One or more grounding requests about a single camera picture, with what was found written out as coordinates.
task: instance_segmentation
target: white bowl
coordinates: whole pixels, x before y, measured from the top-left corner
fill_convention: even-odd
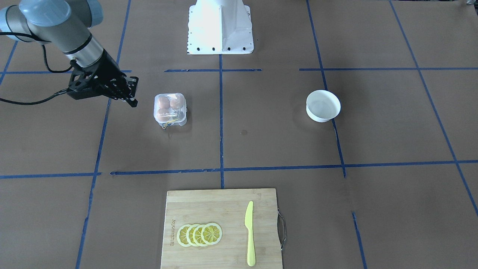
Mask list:
[[[328,122],[337,117],[341,108],[337,96],[326,90],[313,91],[305,103],[307,115],[319,123]]]

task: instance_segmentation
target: knife handle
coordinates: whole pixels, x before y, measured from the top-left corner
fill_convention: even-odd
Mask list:
[[[254,248],[254,232],[249,230],[249,236],[247,240],[247,265],[256,265],[256,249]]]

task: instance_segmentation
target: black cable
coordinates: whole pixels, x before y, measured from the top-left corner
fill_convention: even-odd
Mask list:
[[[65,70],[61,70],[61,71],[57,71],[57,70],[51,70],[50,67],[48,66],[48,60],[46,59],[46,48],[45,48],[45,45],[41,45],[42,46],[42,49],[43,49],[43,60],[45,62],[45,66],[46,66],[46,69],[48,69],[48,71],[52,72],[52,73],[65,73],[65,72],[68,72],[70,71],[73,66],[70,65],[70,68],[68,69],[65,69]]]
[[[43,39],[38,38],[37,36],[31,35],[31,34],[24,34],[24,33],[17,33],[17,32],[0,32],[0,35],[17,35],[17,36],[24,36],[24,37],[29,37],[35,41],[41,41],[41,42],[46,42]]]
[[[29,37],[35,41],[40,41],[40,42],[45,42],[45,40],[42,40],[40,38],[38,38],[37,36],[34,36],[34,35],[31,35],[31,34],[24,34],[24,33],[16,33],[16,32],[0,32],[0,35],[17,35],[17,36],[25,36],[25,37]],[[46,59],[46,48],[45,48],[45,45],[43,44],[40,44],[42,46],[42,49],[43,49],[43,61],[45,62],[45,66],[46,66],[46,69],[48,69],[48,71],[52,72],[52,73],[65,73],[65,72],[68,72],[70,71],[73,66],[70,65],[70,67],[68,69],[65,69],[65,70],[60,70],[60,71],[56,71],[56,70],[51,70],[50,67],[48,66],[48,60]]]
[[[41,104],[41,103],[44,103],[46,101],[49,101],[55,97],[57,97],[58,95],[62,95],[62,94],[65,94],[67,92],[69,92],[70,89],[64,89],[64,90],[61,90],[61,91],[58,91],[56,93],[54,93],[52,96],[48,97],[48,98],[45,98],[41,101],[37,101],[37,102],[30,102],[30,103],[24,103],[24,102],[16,102],[16,101],[10,101],[10,100],[7,100],[7,99],[3,99],[3,98],[0,98],[0,101],[2,102],[6,102],[6,103],[10,103],[10,104],[15,104],[15,105],[37,105],[37,104]]]

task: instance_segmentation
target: brown egg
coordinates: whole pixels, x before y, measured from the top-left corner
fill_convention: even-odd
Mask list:
[[[158,107],[160,109],[168,109],[170,107],[169,98],[167,98],[166,96],[161,96],[158,100]]]
[[[170,120],[169,111],[167,109],[159,109],[156,113],[156,118],[160,122],[167,122]]]
[[[172,109],[181,109],[184,106],[184,97],[176,94],[176,98],[171,98],[170,105]]]

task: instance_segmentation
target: clear plastic box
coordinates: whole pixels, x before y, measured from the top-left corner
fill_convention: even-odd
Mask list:
[[[153,116],[163,129],[186,124],[186,99],[181,93],[161,93],[154,97]]]

